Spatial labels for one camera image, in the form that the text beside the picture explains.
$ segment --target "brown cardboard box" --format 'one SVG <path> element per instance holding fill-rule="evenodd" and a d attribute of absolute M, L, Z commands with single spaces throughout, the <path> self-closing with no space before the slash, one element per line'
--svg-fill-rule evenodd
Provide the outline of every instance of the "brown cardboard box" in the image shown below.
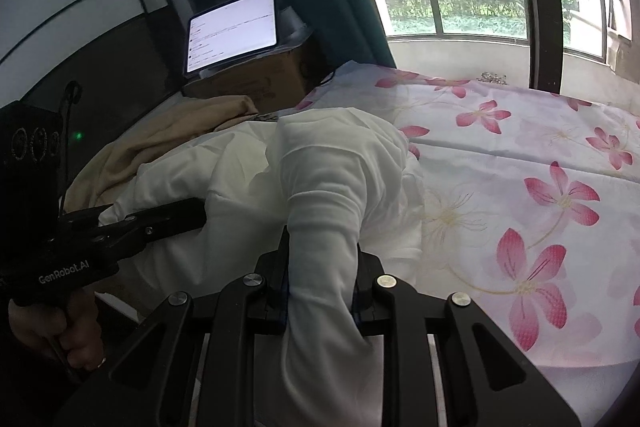
<path fill-rule="evenodd" d="M 247 94 L 258 111 L 271 112 L 294 107 L 330 70 L 311 36 L 293 49 L 253 58 L 195 80 L 183 91 L 193 98 Z"/>

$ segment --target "brown garment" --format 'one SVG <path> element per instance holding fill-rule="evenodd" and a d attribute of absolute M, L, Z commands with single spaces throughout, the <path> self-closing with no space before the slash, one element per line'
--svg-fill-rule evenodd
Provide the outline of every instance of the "brown garment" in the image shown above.
<path fill-rule="evenodd" d="M 145 163 L 189 140 L 248 120 L 258 111 L 248 96 L 187 100 L 152 118 L 129 136 L 107 144 L 91 159 L 66 192 L 73 212 L 113 203 Z"/>

